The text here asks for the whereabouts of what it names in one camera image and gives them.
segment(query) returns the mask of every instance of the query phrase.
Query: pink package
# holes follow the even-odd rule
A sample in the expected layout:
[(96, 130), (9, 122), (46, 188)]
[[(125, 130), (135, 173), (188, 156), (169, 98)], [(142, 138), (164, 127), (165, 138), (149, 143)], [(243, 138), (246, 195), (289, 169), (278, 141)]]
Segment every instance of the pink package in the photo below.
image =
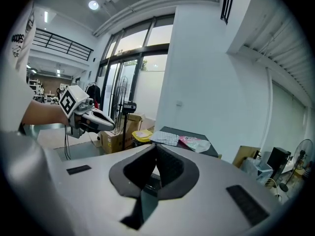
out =
[(189, 136), (180, 136), (179, 140), (197, 153), (207, 151), (211, 145), (209, 141)]

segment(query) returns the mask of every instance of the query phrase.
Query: metal railing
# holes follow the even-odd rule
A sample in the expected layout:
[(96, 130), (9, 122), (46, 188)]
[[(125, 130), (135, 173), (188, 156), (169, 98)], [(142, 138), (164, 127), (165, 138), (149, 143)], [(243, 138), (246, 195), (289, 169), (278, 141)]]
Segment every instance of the metal railing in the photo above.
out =
[(93, 51), (93, 49), (68, 38), (38, 28), (36, 28), (33, 45), (66, 53), (86, 61), (89, 59), (90, 54)]
[(221, 19), (223, 19), (226, 24), (228, 21), (228, 17), (230, 15), (232, 2), (233, 2), (233, 0), (223, 0)]

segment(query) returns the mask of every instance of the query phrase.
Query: white shirt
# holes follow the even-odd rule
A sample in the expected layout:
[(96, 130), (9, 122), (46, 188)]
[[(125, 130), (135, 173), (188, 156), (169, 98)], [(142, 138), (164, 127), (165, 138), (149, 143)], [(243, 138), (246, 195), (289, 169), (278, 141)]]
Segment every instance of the white shirt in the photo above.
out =
[(26, 83), (26, 65), (35, 36), (33, 3), (13, 25), (0, 55), (0, 131), (16, 131), (34, 92)]

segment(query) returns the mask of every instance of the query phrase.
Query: black table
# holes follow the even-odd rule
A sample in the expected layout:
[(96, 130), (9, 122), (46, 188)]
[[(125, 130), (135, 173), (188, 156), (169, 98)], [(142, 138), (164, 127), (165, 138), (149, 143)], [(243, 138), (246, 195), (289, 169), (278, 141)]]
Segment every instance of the black table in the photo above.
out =
[[(190, 136), (190, 137), (195, 137), (195, 138), (199, 138), (202, 140), (207, 140), (208, 138), (204, 135), (199, 135), (199, 134), (195, 134), (195, 133), (191, 133), (191, 132), (187, 132), (184, 130), (180, 130), (180, 129), (176, 129), (176, 128), (170, 128), (170, 127), (163, 127), (160, 131), (163, 132), (167, 132), (167, 133), (171, 133), (174, 135), (178, 135), (178, 136)], [(188, 149), (193, 151), (192, 149), (190, 149), (189, 147), (187, 147), (184, 143), (182, 143), (181, 141), (178, 141), (177, 146), (179, 148), (184, 148), (184, 149)], [(204, 154), (204, 155), (209, 155), (209, 156), (213, 156), (213, 157), (218, 157), (218, 153), (216, 152), (215, 148), (212, 146), (212, 144), (210, 145), (210, 148), (207, 151), (201, 152), (200, 154)]]

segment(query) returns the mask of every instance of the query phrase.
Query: hanging clothes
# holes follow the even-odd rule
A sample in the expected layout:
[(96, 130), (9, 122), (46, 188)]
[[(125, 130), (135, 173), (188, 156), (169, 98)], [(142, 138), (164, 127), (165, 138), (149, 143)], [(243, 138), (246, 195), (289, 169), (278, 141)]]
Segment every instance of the hanging clothes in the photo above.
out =
[(88, 87), (86, 92), (90, 98), (94, 101), (95, 108), (98, 109), (98, 104), (100, 103), (100, 89), (96, 85), (91, 85)]

